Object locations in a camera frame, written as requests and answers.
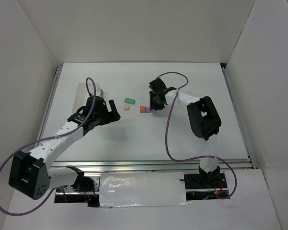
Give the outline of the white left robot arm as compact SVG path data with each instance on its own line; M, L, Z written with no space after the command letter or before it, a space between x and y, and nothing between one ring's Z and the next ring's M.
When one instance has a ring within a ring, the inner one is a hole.
M71 115L51 140L25 153L18 151L12 160L8 184L33 200L40 199L47 190L69 186L78 191L85 182L93 180L75 166L52 168L54 161L73 143L84 137L96 126L120 120L115 102L90 96L86 104Z

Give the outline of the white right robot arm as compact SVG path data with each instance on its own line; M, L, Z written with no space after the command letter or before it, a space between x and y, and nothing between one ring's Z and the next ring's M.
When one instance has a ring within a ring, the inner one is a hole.
M202 98L194 97L183 92L179 88L167 87L158 77L149 83L150 109L153 111L163 110L170 105L165 130L165 149L169 158L175 162L187 162L200 160L199 173L206 183L214 181L220 175L219 158L213 151L216 138L221 127L221 119L216 107L209 96ZM168 146L168 130L173 108L177 107L187 112L192 133L199 139L204 140L205 155L188 159L175 159L171 156Z

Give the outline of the beige wood block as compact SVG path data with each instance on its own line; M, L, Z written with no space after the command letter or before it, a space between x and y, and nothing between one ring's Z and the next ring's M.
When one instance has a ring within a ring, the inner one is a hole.
M129 110L130 109L130 106L128 104L125 104L124 105L124 110Z

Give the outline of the orange wood cube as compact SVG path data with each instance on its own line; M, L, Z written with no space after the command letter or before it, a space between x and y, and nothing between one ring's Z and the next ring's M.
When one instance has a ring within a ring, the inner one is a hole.
M145 106L140 106L140 113L145 113L146 107Z

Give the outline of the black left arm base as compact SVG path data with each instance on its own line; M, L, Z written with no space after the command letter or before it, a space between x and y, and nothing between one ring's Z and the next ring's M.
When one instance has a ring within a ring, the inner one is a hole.
M59 195L97 195L100 189L100 176L84 176L73 185L64 185L56 189Z

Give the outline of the purple wood cube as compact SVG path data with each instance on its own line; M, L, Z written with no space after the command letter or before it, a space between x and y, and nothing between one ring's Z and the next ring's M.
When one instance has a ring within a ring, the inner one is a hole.
M146 112L146 113L150 113L150 112L151 112L150 108L149 108L149 107L146 107L146 108L145 108L145 112Z

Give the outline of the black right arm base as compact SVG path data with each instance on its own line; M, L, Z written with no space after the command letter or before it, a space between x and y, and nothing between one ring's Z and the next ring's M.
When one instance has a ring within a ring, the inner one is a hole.
M184 182L187 192L227 190L224 173L221 173L215 180L210 182L205 182L200 174L184 174L184 178L180 179L180 181Z

